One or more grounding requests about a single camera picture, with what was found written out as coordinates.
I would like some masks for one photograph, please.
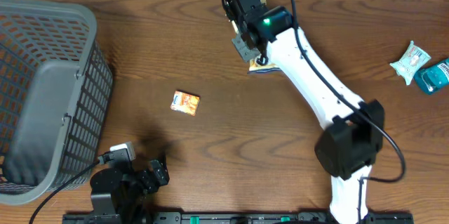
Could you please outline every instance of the wood grain surface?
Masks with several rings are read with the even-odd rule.
[[[190,212],[326,208],[330,176],[314,145],[321,128],[280,72],[247,74],[220,0],[50,0],[83,4],[116,72],[100,143],[133,141],[141,157],[168,156],[170,184],[152,204]],[[410,40],[449,56],[449,0],[296,0],[300,25],[323,61],[365,100],[386,110],[386,130],[406,156],[405,180],[369,182],[368,206],[410,211],[416,223],[449,220],[449,88],[427,96],[389,66]],[[289,0],[268,0],[290,8]],[[174,91],[201,96],[195,117],[170,110]],[[399,172],[388,144],[373,175]],[[61,192],[35,223],[90,211],[91,189]],[[0,206],[0,223],[27,223],[41,199]]]

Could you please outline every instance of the gray plastic basket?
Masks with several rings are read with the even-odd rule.
[[[0,203],[30,202],[93,163],[112,89],[96,31],[83,6],[0,0]]]

